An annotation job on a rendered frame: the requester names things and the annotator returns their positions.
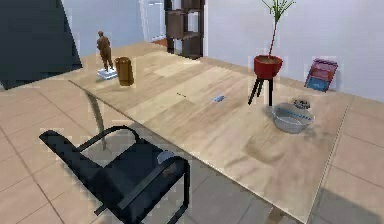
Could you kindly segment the light wooden table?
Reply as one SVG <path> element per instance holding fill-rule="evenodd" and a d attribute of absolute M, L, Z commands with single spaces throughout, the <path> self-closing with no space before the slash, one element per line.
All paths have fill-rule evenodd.
<path fill-rule="evenodd" d="M 351 97 L 278 81 L 248 104 L 253 76 L 163 51 L 133 59 L 135 82 L 100 81 L 90 64 L 72 83 L 163 139 L 306 222 Z M 217 96 L 221 102 L 213 102 Z M 278 129 L 271 108 L 309 101 L 314 122 L 299 134 Z"/>

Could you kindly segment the brown cylindrical vase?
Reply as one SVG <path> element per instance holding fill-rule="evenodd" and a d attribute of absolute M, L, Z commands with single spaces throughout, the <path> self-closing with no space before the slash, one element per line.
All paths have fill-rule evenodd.
<path fill-rule="evenodd" d="M 121 86 L 130 86 L 134 83 L 132 63 L 128 57 L 116 58 L 115 67 Z"/>

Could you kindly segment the dark brown shelf unit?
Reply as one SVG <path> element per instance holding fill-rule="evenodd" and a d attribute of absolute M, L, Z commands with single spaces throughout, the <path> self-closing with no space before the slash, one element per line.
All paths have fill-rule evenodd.
<path fill-rule="evenodd" d="M 205 0 L 180 0 L 181 6 L 174 9 L 176 0 L 164 0 L 167 52 L 196 60 L 203 56 Z M 188 28 L 188 16 L 197 14 L 197 30 Z"/>

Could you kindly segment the plant in red pot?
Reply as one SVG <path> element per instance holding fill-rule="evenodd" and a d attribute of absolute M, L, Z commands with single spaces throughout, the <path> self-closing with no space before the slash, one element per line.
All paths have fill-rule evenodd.
<path fill-rule="evenodd" d="M 296 3 L 295 0 L 272 0 L 271 4 L 268 4 L 265 0 L 261 0 L 266 7 L 269 9 L 269 13 L 273 16 L 273 35 L 269 51 L 267 55 L 257 55 L 254 57 L 254 73 L 256 75 L 256 80 L 253 85 L 251 94 L 248 99 L 248 104 L 251 104 L 254 97 L 259 97 L 263 84 L 265 81 L 268 82 L 268 105 L 272 105 L 273 100 L 273 89 L 274 89 L 274 77 L 279 73 L 283 60 L 272 54 L 274 47 L 277 25 L 284 12 L 288 10 L 293 4 Z"/>

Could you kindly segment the clear glass bowl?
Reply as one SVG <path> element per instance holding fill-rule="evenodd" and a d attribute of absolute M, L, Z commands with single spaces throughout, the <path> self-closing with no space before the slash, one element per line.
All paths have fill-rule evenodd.
<path fill-rule="evenodd" d="M 291 103 L 280 103 L 271 108 L 273 122 L 280 130 L 299 134 L 311 125 L 315 116 L 307 109 L 301 109 Z"/>

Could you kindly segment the white room door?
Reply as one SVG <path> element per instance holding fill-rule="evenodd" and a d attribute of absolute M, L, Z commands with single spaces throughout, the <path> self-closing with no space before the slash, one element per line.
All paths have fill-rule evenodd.
<path fill-rule="evenodd" d="M 149 42 L 165 37 L 164 0 L 144 0 L 146 36 Z"/>

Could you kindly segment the brown human statue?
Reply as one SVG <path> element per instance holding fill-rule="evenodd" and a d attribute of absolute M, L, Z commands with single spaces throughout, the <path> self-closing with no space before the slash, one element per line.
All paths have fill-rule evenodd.
<path fill-rule="evenodd" d="M 98 75 L 104 79 L 111 79 L 117 76 L 117 72 L 113 67 L 110 41 L 102 31 L 99 31 L 98 35 L 99 38 L 97 40 L 97 48 L 104 66 L 103 69 L 98 71 Z"/>

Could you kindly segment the dark blue panel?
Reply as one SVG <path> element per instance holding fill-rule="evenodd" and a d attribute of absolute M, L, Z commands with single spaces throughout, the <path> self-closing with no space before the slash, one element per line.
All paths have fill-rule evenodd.
<path fill-rule="evenodd" d="M 81 67 L 62 0 L 0 0 L 0 85 L 4 89 Z"/>

